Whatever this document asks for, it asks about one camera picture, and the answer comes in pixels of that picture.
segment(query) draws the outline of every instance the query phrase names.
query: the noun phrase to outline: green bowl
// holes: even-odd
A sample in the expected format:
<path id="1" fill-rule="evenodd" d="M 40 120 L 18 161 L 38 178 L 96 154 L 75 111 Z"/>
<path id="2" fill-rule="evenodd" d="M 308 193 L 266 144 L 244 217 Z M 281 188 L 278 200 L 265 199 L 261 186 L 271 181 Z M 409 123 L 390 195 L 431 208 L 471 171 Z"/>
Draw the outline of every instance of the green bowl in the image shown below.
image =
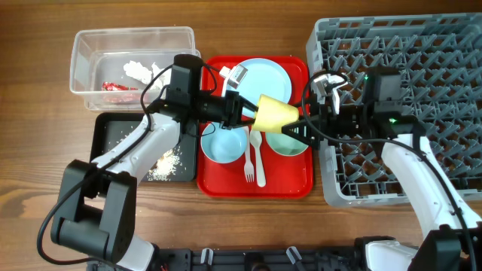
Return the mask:
<path id="1" fill-rule="evenodd" d="M 308 145 L 287 135 L 266 132 L 265 136 L 266 142 L 270 148 L 282 156 L 297 156 L 298 154 L 302 154 L 308 148 Z"/>

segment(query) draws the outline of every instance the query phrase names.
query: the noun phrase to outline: blue bowl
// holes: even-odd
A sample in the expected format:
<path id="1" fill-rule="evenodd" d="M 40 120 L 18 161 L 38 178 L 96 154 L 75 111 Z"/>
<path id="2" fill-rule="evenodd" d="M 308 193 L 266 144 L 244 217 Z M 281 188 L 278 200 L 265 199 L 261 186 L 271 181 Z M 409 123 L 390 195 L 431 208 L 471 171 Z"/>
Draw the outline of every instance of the blue bowl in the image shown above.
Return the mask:
<path id="1" fill-rule="evenodd" d="M 206 126 L 201 137 L 203 153 L 216 163 L 231 163 L 238 160 L 244 154 L 247 143 L 243 128 L 221 129 L 219 123 Z"/>

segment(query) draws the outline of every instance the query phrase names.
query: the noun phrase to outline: red tray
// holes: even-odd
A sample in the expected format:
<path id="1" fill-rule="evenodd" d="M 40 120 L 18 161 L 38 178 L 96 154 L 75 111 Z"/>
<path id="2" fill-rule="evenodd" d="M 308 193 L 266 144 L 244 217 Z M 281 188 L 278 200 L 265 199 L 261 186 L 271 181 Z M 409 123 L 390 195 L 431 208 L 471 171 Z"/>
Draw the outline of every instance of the red tray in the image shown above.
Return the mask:
<path id="1" fill-rule="evenodd" d="M 291 56 L 216 56 L 208 60 L 208 64 L 221 69 L 223 66 L 233 68 L 238 63 L 256 57 L 273 60 L 280 64 L 291 78 L 291 98 L 294 104 L 301 100 L 301 94 L 308 81 L 308 68 L 303 61 Z M 220 96 L 223 78 L 215 72 L 218 89 L 213 95 Z M 203 73 L 202 89 L 214 87 L 214 81 L 208 72 Z M 200 132 L 206 125 L 200 125 Z M 199 150 L 197 164 L 197 186 L 208 196 L 242 197 L 242 198 L 292 198 L 306 196 L 313 188 L 313 152 L 308 148 L 295 157 L 284 157 L 275 153 L 266 143 L 263 135 L 261 157 L 263 159 L 266 186 L 259 187 L 255 182 L 248 183 L 244 176 L 244 154 L 229 164 L 218 164 L 209 160 Z M 255 165 L 255 150 L 251 146 L 251 161 Z"/>

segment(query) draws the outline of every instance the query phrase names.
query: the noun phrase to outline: red wrapper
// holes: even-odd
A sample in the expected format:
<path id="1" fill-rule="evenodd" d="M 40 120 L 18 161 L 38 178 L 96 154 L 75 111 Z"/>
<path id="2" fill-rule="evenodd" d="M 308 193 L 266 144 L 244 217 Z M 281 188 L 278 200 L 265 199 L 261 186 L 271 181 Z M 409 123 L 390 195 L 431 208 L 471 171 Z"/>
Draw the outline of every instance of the red wrapper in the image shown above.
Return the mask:
<path id="1" fill-rule="evenodd" d="M 104 82 L 102 84 L 102 91 L 118 91 L 118 90 L 138 90 L 135 87 L 126 87 L 120 84 L 116 83 L 109 83 L 109 82 Z M 141 99 L 140 94 L 134 94 L 134 93 L 126 93 L 123 94 L 122 96 L 116 96 L 116 97 L 109 97 L 109 96 L 104 96 L 103 97 L 104 102 L 135 102 L 139 101 Z"/>

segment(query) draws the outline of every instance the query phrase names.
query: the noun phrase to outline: wire grid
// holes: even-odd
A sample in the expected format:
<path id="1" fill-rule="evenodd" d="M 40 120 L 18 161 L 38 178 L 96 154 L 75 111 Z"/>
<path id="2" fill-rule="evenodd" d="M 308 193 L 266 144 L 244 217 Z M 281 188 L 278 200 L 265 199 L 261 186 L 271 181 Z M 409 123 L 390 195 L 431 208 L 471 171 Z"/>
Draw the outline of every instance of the wire grid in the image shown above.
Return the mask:
<path id="1" fill-rule="evenodd" d="M 404 114 L 414 114 L 424 123 L 434 155 L 456 189 L 482 190 L 482 56 L 472 47 L 473 39 L 472 33 L 452 32 L 334 38 L 320 44 L 324 68 L 350 78 L 340 90 L 342 106 L 362 103 L 369 67 L 400 69 Z M 341 144 L 336 159 L 337 181 L 345 195 L 404 195 L 370 145 Z"/>

